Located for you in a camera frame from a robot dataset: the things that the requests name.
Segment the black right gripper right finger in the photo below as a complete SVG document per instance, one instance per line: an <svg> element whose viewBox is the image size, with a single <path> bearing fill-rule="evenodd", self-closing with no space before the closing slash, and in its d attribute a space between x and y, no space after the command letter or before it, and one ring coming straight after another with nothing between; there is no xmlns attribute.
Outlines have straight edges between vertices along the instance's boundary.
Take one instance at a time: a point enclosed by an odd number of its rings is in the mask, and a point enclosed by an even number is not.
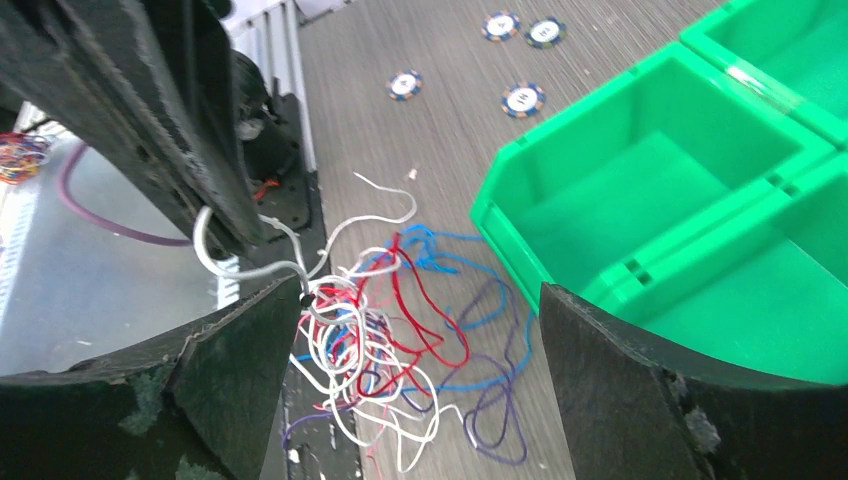
<svg viewBox="0 0 848 480"><path fill-rule="evenodd" d="M544 351L580 479L843 479L847 389L717 360L543 284Z"/></svg>

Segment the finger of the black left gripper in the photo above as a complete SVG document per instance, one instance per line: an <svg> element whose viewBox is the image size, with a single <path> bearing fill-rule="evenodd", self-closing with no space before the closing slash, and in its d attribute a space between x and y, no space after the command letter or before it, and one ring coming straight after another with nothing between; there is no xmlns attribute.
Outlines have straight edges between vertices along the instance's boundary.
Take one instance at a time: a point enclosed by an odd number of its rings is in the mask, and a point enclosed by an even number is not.
<svg viewBox="0 0 848 480"><path fill-rule="evenodd" d="M89 112L92 102L73 38L74 2L2 3L1 83L76 134L73 115ZM218 3L206 2L219 21Z"/></svg>
<svg viewBox="0 0 848 480"><path fill-rule="evenodd" d="M232 52L206 1L76 1L87 113L73 130L177 228L213 211L218 242L258 242L236 136Z"/></svg>

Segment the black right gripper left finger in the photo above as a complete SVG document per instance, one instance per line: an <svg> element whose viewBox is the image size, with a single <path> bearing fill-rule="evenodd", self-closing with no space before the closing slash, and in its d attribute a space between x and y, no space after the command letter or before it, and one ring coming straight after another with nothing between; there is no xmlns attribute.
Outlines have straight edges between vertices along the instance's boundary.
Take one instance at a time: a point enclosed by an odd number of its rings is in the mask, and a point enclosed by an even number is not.
<svg viewBox="0 0 848 480"><path fill-rule="evenodd" d="M5 479L256 479L301 312L295 277L58 373L1 380Z"/></svg>

